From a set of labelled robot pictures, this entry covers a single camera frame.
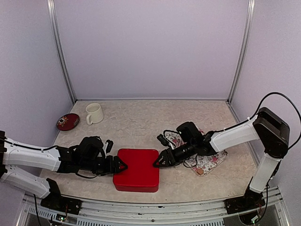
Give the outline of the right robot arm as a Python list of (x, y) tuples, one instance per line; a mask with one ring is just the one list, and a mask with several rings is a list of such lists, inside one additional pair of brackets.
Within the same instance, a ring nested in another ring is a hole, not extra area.
[(176, 131), (184, 144), (161, 151), (153, 163), (154, 167), (171, 167), (195, 154), (212, 156), (238, 145), (261, 142), (264, 147), (263, 157), (240, 199), (240, 204), (245, 209), (252, 208), (259, 201), (289, 150), (289, 125), (266, 107), (260, 108), (244, 122), (220, 131), (209, 131), (203, 135), (191, 121), (178, 126)]

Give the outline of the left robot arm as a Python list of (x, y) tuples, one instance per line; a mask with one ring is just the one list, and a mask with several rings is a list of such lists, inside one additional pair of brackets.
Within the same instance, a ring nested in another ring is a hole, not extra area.
[(21, 166), (78, 175), (80, 170), (90, 171), (93, 177), (117, 174), (128, 166), (118, 157), (109, 155), (113, 142), (102, 142), (100, 137), (85, 137), (71, 147), (40, 147), (16, 142), (0, 133), (0, 180), (41, 199), (47, 199), (55, 209), (62, 209), (66, 199), (52, 179), (39, 178)]

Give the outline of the red box lid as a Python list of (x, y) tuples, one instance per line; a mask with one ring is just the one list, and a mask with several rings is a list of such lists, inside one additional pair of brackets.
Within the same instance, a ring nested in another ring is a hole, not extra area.
[(127, 169), (114, 174), (115, 188), (123, 192), (157, 192), (159, 168), (153, 167), (153, 163), (158, 155), (155, 149), (119, 149), (117, 156), (127, 165)]

